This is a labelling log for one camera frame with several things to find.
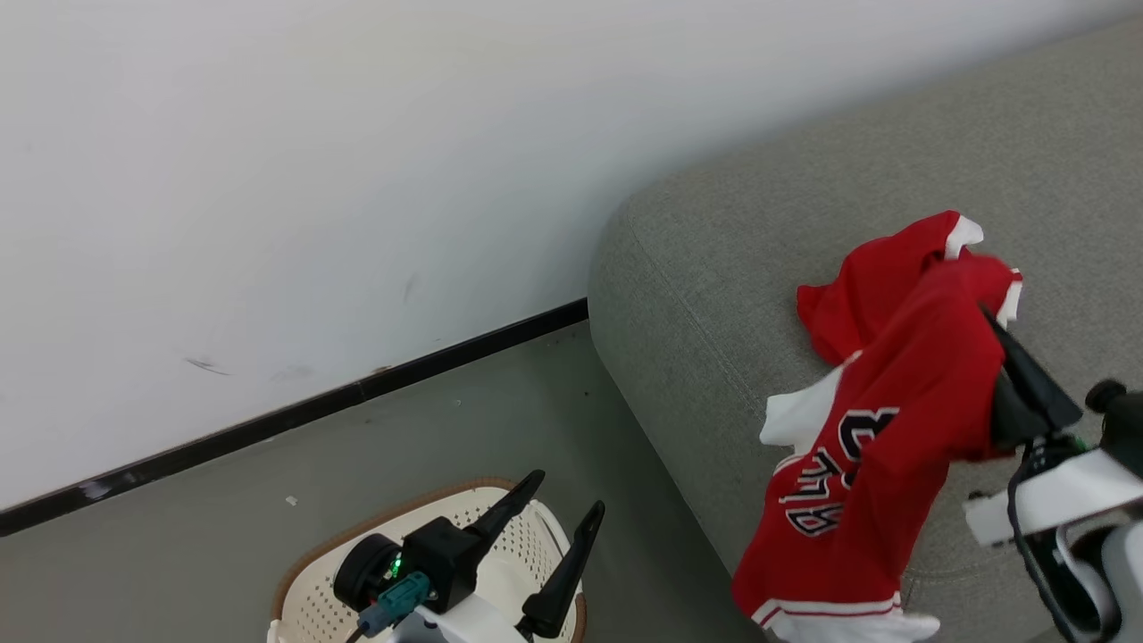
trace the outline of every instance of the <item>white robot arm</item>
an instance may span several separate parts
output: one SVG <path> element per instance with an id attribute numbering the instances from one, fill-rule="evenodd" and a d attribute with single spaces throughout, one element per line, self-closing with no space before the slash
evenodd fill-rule
<path id="1" fill-rule="evenodd" d="M 992 439 L 1023 444 L 1008 490 L 969 499 L 977 542 L 1014 542 L 1056 628 L 1072 643 L 1143 641 L 1143 393 L 1113 380 L 1087 407 L 1104 416 L 1088 449 L 1064 429 L 1079 408 L 1002 329 Z"/>

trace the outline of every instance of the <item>white basket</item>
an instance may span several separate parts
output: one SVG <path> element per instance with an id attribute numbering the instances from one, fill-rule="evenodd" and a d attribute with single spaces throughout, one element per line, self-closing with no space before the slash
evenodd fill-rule
<path id="1" fill-rule="evenodd" d="M 344 643 L 357 628 L 357 614 L 343 605 L 333 593 L 333 578 L 350 549 L 366 536 L 381 533 L 395 542 L 405 535 L 445 516 L 457 527 L 472 523 L 503 498 L 512 484 L 498 479 L 482 479 L 410 503 L 395 512 L 378 516 L 314 549 L 302 558 L 278 589 L 267 643 Z M 477 571 L 477 595 L 491 603 L 510 622 L 520 620 L 523 601 L 538 592 L 552 573 L 568 540 L 551 512 L 533 500 L 504 529 Z M 558 638 L 560 643 L 583 640 L 586 602 L 581 585 L 574 610 Z M 373 641 L 387 641 L 383 632 Z"/>

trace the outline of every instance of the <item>teal cable connector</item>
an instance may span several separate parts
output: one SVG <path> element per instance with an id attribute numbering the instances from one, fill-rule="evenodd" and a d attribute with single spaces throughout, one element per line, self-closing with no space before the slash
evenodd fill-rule
<path id="1" fill-rule="evenodd" d="M 429 577 L 413 572 L 377 596 L 377 602 L 358 616 L 358 627 L 366 638 L 373 638 L 389 626 L 411 614 L 431 593 Z"/>

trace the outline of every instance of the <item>jersey lettering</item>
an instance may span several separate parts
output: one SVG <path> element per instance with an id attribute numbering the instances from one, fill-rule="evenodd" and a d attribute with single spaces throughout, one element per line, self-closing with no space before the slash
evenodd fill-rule
<path id="1" fill-rule="evenodd" d="M 833 477 L 841 479 L 842 488 L 853 489 L 857 481 L 857 471 L 861 468 L 862 451 L 877 440 L 877 436 L 889 426 L 889 423 L 900 412 L 901 410 L 897 408 L 847 412 L 838 423 L 838 442 L 846 458 L 854 464 L 850 471 L 842 474 L 837 460 L 830 456 L 824 447 L 818 447 L 810 457 L 813 466 L 804 468 L 798 476 L 798 490 L 783 496 L 778 503 L 785 505 L 800 500 L 829 500 L 829 481 Z M 809 538 L 817 538 L 838 528 L 844 509 L 845 505 L 831 503 L 816 507 L 786 509 L 785 515 L 796 530 Z"/>
<path id="2" fill-rule="evenodd" d="M 823 533 L 829 533 L 838 529 L 841 522 L 842 508 L 840 503 L 834 503 L 832 505 L 808 507 L 806 509 L 788 509 L 786 520 L 790 521 L 793 529 L 809 538 L 817 538 Z"/>
<path id="3" fill-rule="evenodd" d="M 802 469 L 798 477 L 798 491 L 780 498 L 778 503 L 785 505 L 791 500 L 822 500 L 830 497 L 830 490 L 825 482 L 840 475 L 841 467 L 838 467 L 824 447 L 817 448 L 813 459 L 817 463 L 817 467 Z"/>

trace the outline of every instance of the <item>gray sofa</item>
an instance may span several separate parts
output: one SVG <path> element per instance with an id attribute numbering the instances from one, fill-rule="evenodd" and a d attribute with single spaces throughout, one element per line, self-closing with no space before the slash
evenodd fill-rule
<path id="1" fill-rule="evenodd" d="M 695 167 L 609 223 L 592 336 L 727 570 L 786 455 L 758 442 L 767 396 L 828 372 L 796 287 L 944 209 L 1023 271 L 1014 335 L 1073 397 L 1108 376 L 1143 386 L 1143 21 Z M 960 509 L 1013 471 L 957 466 L 933 507 L 902 595 L 942 619 L 934 641 L 1053 640 L 1018 557 L 978 547 Z"/>

